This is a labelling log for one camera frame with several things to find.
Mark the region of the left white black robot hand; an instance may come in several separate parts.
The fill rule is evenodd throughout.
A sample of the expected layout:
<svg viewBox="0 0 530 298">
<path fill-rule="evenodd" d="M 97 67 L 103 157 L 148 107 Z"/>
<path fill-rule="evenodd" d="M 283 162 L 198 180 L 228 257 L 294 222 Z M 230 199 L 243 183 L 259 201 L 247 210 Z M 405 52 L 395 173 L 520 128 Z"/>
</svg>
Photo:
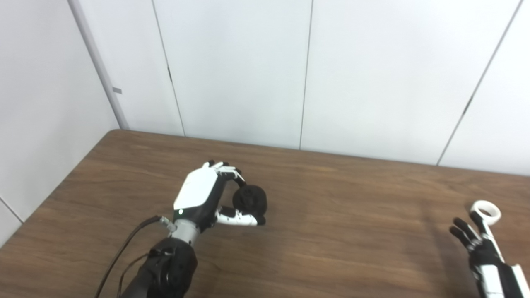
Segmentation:
<svg viewBox="0 0 530 298">
<path fill-rule="evenodd" d="M 220 205 L 229 181 L 238 189 L 232 196 L 232 206 Z M 267 195 L 257 185 L 249 185 L 241 171 L 228 163 L 210 160 L 187 175 L 173 204 L 174 221 L 193 223 L 203 233 L 215 224 L 265 225 Z"/>
</svg>

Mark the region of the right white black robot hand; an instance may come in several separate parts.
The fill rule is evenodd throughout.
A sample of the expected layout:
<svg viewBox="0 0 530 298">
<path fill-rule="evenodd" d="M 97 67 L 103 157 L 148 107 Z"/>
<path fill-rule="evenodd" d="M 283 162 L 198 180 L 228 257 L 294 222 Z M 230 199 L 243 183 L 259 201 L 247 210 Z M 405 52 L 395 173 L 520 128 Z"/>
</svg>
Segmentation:
<svg viewBox="0 0 530 298">
<path fill-rule="evenodd" d="M 449 232 L 460 241 L 469 255 L 469 268 L 481 298 L 528 298 L 529 284 L 520 264 L 507 264 L 485 220 L 473 211 L 470 219 L 476 231 L 459 217 Z"/>
</svg>

